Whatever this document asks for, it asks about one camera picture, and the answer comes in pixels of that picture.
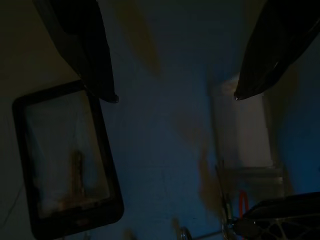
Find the black frame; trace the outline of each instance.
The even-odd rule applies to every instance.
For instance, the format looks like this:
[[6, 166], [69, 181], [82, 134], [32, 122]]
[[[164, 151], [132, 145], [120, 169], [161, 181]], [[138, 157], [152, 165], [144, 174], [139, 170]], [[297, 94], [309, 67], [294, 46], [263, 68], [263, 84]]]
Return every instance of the black frame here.
[[[27, 148], [25, 108], [79, 91], [86, 91], [88, 97], [104, 173], [111, 195], [107, 198], [106, 202], [93, 208], [84, 210], [72, 208], [64, 211], [63, 214], [54, 214], [47, 218], [40, 218], [37, 206], [39, 199], [38, 190], [34, 185], [33, 165]], [[12, 104], [12, 113], [23, 170], [31, 230], [36, 239], [51, 240], [61, 238], [115, 223], [122, 217], [124, 204], [101, 111], [100, 100], [87, 91], [81, 80], [19, 97]]]

